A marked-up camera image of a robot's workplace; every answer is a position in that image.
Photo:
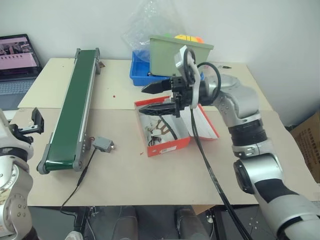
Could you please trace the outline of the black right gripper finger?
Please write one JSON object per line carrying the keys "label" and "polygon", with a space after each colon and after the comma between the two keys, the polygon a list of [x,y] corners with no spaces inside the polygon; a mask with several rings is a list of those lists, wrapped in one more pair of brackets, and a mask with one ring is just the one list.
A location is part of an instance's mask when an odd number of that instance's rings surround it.
{"label": "black right gripper finger", "polygon": [[165,91],[169,91],[171,90],[171,80],[170,79],[164,79],[164,80],[159,80],[159,81],[155,81],[152,82],[146,86],[144,86],[141,89],[142,93],[146,93],[146,94],[159,94],[159,93],[163,93]]}
{"label": "black right gripper finger", "polygon": [[141,114],[148,116],[166,116],[176,115],[176,104],[171,100],[167,100],[161,103],[150,103],[144,105],[138,110]]}

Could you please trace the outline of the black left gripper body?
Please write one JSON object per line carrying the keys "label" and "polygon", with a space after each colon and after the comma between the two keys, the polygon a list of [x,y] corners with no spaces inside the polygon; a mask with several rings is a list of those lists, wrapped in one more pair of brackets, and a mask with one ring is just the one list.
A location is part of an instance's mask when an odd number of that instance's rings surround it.
{"label": "black left gripper body", "polygon": [[16,139],[28,144],[32,144],[34,139],[29,135],[33,133],[41,134],[42,126],[40,124],[36,124],[25,128],[19,128],[17,124],[10,124],[9,130]]}

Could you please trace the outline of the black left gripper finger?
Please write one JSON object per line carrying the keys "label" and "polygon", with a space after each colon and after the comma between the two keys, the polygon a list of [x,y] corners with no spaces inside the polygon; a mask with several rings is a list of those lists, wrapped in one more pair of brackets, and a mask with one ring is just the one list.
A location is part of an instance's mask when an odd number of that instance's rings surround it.
{"label": "black left gripper finger", "polygon": [[31,114],[33,126],[31,127],[33,133],[42,134],[45,130],[45,121],[39,109],[35,107]]}

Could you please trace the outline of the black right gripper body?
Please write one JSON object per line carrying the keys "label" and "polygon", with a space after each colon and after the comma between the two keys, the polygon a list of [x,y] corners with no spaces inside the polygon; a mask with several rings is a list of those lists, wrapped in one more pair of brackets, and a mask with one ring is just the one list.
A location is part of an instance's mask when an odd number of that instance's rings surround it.
{"label": "black right gripper body", "polygon": [[180,111],[192,104],[193,88],[181,76],[171,77],[170,84],[173,93],[171,100],[175,107],[173,115],[179,118]]}

